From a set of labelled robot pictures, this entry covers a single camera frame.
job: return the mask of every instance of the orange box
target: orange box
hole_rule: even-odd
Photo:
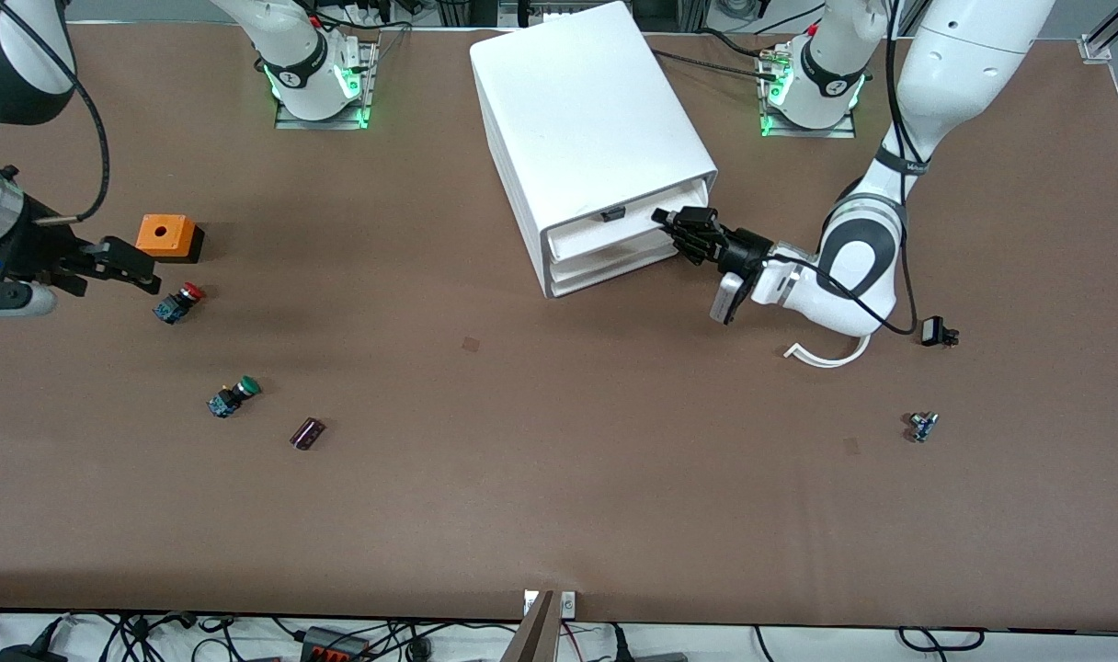
[[[203,246],[203,231],[186,215],[148,214],[134,245],[155,262],[195,264]]]

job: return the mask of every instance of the green button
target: green button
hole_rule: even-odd
[[[262,393],[262,386],[257,385],[256,380],[247,375],[240,377],[240,388],[244,389],[246,394],[253,394],[254,396]]]

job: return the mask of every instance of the brown tabletop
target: brown tabletop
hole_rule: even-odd
[[[912,197],[920,314],[960,347],[882,332],[825,371],[780,352],[849,339],[749,303],[718,325],[718,274],[684,261],[543,299],[474,94],[491,34],[407,35],[342,133],[273,130],[236,27],[72,32],[113,148],[77,234],[190,215],[203,261],[163,290],[210,300],[172,328],[94,282],[0,320],[0,606],[511,618],[565,587],[584,620],[1118,628],[1118,97],[1072,42]],[[665,69],[722,221],[813,246],[887,129],[882,77],[858,139],[774,139],[749,81]],[[84,209],[84,110],[6,126],[4,163]],[[243,373],[264,395],[215,419]]]

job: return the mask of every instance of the white plastic drawer cabinet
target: white plastic drawer cabinet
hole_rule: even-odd
[[[674,255],[714,162],[620,2],[475,44],[489,151],[548,297]]]

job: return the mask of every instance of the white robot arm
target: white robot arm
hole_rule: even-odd
[[[303,121],[334,116],[360,96],[359,41],[338,29],[311,25],[292,0],[211,0],[248,32],[262,57],[277,100]],[[0,122],[42,124],[57,116],[80,89],[94,113],[102,153],[106,140],[93,102],[72,81],[75,58],[65,27],[65,0],[0,0]],[[16,169],[0,169],[0,318],[50,313],[49,287],[84,296],[85,277],[117,280],[158,293],[154,261],[135,247],[106,237],[97,244],[76,238],[68,224],[92,215],[61,217],[25,193]]]
[[[787,44],[789,69],[768,98],[795,125],[827,129],[845,116],[887,35],[888,0],[828,0],[815,34]]]
[[[738,304],[750,296],[859,339],[878,331],[896,303],[894,272],[899,252],[904,250],[909,189],[926,172],[940,140],[996,100],[1051,8],[1053,0],[930,4],[898,81],[897,105],[903,122],[891,125],[865,177],[833,206],[816,253],[773,244],[752,231],[729,230],[713,209],[676,214],[660,209],[655,220],[678,248],[695,264],[718,263],[723,273],[712,318],[730,322]],[[828,12],[821,30],[832,18],[845,16],[850,13]],[[832,34],[856,34],[856,29],[846,25]],[[819,105],[844,113],[827,100]]]

